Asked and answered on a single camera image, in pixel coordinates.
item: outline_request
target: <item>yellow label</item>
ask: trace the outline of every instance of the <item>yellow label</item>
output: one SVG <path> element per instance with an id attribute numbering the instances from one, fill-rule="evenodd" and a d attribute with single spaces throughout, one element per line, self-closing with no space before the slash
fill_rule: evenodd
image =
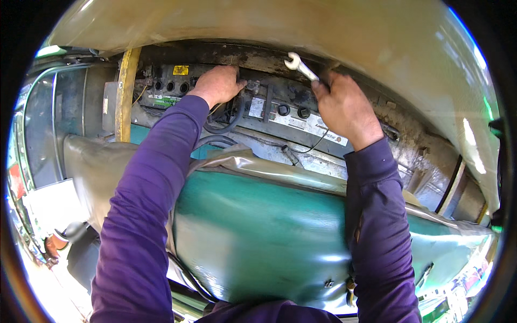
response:
<path id="1" fill-rule="evenodd" d="M 189 66 L 188 65 L 176 65 L 174 67 L 174 71 L 172 75 L 188 75 L 189 74 Z"/>

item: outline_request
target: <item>yellow wire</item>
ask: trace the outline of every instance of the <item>yellow wire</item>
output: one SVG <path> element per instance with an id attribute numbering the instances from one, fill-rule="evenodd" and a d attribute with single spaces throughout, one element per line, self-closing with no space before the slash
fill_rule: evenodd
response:
<path id="1" fill-rule="evenodd" d="M 219 103 L 215 108 L 212 109 L 212 111 L 208 114 L 208 116 L 211 116 L 212 113 L 214 113 L 217 110 L 217 108 L 222 106 L 222 105 L 223 105 L 223 103 Z"/>
<path id="2" fill-rule="evenodd" d="M 136 98 L 136 100 L 133 102 L 133 104 L 135 104 L 142 97 L 142 94 L 144 93 L 145 89 L 147 89 L 147 85 L 144 86 L 144 89 L 142 90 L 142 93 L 140 93 L 140 95 Z"/>

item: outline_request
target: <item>vehicle ceiling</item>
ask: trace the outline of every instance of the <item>vehicle ceiling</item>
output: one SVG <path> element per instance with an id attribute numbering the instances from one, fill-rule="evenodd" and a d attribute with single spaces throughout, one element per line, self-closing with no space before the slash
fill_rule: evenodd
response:
<path id="1" fill-rule="evenodd" d="M 113 55 L 179 39 L 225 38 L 302 49 L 335 59 L 390 88 L 466 160 L 499 208 L 499 117 L 486 62 L 464 25 L 439 0 L 77 1 L 46 41 Z"/>

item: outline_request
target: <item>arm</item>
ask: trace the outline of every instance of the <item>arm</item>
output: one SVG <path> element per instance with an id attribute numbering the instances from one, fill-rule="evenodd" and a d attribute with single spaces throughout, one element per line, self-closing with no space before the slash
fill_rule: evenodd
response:
<path id="1" fill-rule="evenodd" d="M 196 88 L 163 114 L 126 166 L 100 235 L 92 322 L 173 321 L 164 226 L 209 109 L 245 85 L 235 80 L 233 67 L 201 76 Z"/>
<path id="2" fill-rule="evenodd" d="M 331 92 L 313 89 L 329 129 L 352 143 L 345 156 L 347 243 L 356 272 L 359 319 L 421 322 L 411 236 L 398 165 L 373 109 L 349 76 L 330 74 Z"/>

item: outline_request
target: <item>open-end wrench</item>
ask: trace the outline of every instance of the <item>open-end wrench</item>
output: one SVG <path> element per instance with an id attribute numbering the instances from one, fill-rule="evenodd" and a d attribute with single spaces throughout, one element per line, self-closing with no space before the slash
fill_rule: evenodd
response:
<path id="1" fill-rule="evenodd" d="M 307 76 L 307 78 L 311 80 L 311 82 L 320 80 L 320 78 L 316 74 L 314 74 L 314 72 L 311 71 L 307 67 L 307 65 L 305 65 L 301 61 L 300 56 L 298 54 L 289 52 L 287 55 L 289 56 L 289 58 L 293 59 L 293 61 L 284 60 L 285 66 L 287 66 L 287 68 L 293 71 L 298 70 L 300 73 Z"/>

